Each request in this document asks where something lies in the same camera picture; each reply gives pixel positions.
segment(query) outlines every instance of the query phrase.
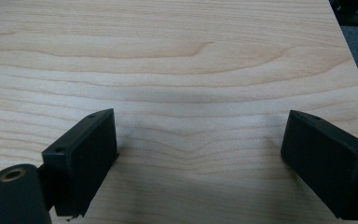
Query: screw hole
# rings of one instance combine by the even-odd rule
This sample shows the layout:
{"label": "screw hole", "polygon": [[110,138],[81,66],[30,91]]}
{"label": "screw hole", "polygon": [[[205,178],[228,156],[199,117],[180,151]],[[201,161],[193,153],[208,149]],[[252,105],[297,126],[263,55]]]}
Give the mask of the screw hole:
{"label": "screw hole", "polygon": [[63,151],[65,151],[65,147],[57,147],[54,151],[55,152],[63,152]]}
{"label": "screw hole", "polygon": [[2,182],[10,182],[22,177],[25,173],[26,171],[22,168],[13,169],[1,175],[0,180]]}

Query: light wood surface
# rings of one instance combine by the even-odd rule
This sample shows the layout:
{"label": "light wood surface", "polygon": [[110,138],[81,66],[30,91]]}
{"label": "light wood surface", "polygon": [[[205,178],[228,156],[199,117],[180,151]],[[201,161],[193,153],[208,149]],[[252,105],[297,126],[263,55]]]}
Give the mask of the light wood surface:
{"label": "light wood surface", "polygon": [[327,0],[0,1],[0,170],[109,107],[121,156],[70,223],[341,222],[280,156],[290,109],[358,137]]}

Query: wooden table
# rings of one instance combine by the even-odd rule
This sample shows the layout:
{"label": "wooden table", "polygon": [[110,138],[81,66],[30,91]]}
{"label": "wooden table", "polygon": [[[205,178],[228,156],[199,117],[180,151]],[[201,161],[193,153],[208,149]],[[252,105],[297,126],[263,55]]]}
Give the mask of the wooden table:
{"label": "wooden table", "polygon": [[280,156],[290,109],[358,137],[327,0],[0,1],[0,170],[109,107],[121,156],[71,223],[340,222]]}

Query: round hole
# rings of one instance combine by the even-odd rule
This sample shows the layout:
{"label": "round hole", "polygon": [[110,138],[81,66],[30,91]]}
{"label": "round hole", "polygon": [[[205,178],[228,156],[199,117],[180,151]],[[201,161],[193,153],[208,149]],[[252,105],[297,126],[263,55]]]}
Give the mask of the round hole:
{"label": "round hole", "polygon": [[55,152],[64,152],[64,151],[65,151],[65,147],[57,147],[54,151],[55,151]]}
{"label": "round hole", "polygon": [[22,177],[23,175],[25,175],[26,171],[22,168],[16,168],[10,171],[7,171],[6,173],[4,173],[3,175],[1,175],[0,180],[2,182],[10,182],[13,180],[16,180],[20,177]]}

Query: wood grain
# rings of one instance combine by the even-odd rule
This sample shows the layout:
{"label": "wood grain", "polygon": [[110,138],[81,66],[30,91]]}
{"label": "wood grain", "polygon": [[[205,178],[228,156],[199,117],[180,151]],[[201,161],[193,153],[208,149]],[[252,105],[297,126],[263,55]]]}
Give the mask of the wood grain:
{"label": "wood grain", "polygon": [[121,156],[71,223],[340,222],[280,157],[290,109],[358,137],[328,1],[0,1],[0,170],[109,107]]}

